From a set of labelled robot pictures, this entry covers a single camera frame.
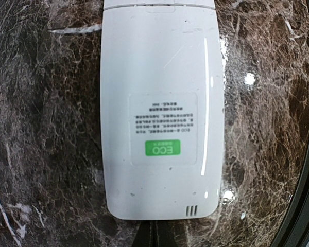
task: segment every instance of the white plastic casing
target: white plastic casing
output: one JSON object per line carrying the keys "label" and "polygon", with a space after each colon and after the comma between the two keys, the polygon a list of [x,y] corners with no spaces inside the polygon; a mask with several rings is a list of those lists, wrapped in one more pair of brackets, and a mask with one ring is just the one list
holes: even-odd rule
{"label": "white plastic casing", "polygon": [[100,98],[109,211],[128,220],[211,214],[224,157],[213,1],[106,0]]}

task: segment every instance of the vent slot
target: vent slot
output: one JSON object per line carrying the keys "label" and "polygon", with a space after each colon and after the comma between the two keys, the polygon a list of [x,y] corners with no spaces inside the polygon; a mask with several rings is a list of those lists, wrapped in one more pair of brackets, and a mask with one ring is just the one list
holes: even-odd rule
{"label": "vent slot", "polygon": [[187,206],[186,207],[186,212],[185,215],[187,217],[192,217],[192,216],[196,216],[197,215],[197,210],[198,210],[198,205],[195,206]]}

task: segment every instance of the marble floor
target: marble floor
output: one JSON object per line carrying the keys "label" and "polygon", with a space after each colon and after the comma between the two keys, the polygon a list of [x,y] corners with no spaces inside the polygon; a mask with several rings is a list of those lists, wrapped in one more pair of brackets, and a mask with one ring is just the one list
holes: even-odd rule
{"label": "marble floor", "polygon": [[[270,246],[309,137],[306,0],[216,1],[226,84],[221,199],[172,221],[178,246]],[[107,210],[99,129],[100,0],[0,0],[0,247],[130,246]]]}

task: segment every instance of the white label sticker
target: white label sticker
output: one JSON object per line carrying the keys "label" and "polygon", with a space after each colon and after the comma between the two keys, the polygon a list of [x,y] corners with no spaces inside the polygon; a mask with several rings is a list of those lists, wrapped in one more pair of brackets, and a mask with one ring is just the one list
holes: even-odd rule
{"label": "white label sticker", "polygon": [[[131,95],[129,109],[130,150],[134,165],[195,163],[198,129],[196,94]],[[157,140],[161,141],[159,145],[173,140],[174,146],[162,147],[168,151],[155,155],[155,150],[147,149],[156,145],[153,141]]]}

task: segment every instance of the green eco label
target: green eco label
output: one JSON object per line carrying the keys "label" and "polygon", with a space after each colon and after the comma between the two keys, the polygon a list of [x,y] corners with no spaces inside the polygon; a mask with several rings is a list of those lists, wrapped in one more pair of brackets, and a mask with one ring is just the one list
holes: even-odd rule
{"label": "green eco label", "polygon": [[145,142],[146,156],[180,155],[180,140],[147,140]]}

